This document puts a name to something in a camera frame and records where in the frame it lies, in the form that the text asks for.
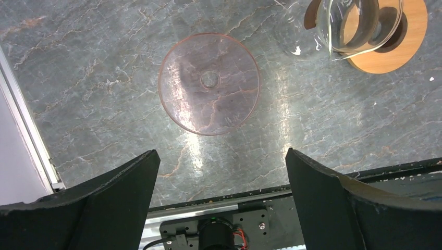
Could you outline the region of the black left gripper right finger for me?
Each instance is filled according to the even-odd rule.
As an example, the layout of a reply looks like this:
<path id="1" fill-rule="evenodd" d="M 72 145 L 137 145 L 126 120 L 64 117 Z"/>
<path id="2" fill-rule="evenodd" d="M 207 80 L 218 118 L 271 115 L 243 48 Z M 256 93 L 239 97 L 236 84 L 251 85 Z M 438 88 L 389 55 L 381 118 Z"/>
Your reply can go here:
<path id="1" fill-rule="evenodd" d="M 307 249 L 441 249 L 441 203 L 372 187 L 293 148 L 285 161 Z"/>

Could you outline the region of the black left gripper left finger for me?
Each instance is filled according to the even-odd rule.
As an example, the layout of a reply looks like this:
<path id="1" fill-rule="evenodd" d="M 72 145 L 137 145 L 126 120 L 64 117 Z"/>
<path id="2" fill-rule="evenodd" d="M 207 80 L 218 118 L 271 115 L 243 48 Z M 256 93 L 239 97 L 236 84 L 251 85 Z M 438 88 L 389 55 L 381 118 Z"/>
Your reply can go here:
<path id="1" fill-rule="evenodd" d="M 149 150 L 72 188 L 1 206 L 1 249 L 138 249 L 160 162 Z"/>

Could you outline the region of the clear pink glass dripper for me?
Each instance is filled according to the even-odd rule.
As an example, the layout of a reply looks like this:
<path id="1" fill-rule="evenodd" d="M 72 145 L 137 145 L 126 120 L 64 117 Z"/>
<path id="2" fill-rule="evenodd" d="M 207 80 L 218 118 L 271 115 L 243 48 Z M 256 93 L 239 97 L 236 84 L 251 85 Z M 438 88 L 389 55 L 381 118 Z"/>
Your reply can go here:
<path id="1" fill-rule="evenodd" d="M 198 135 L 222 135 L 243 125 L 260 92 L 260 70 L 251 52 L 219 33 L 195 34 L 175 44 L 158 74 L 165 112 Z"/>

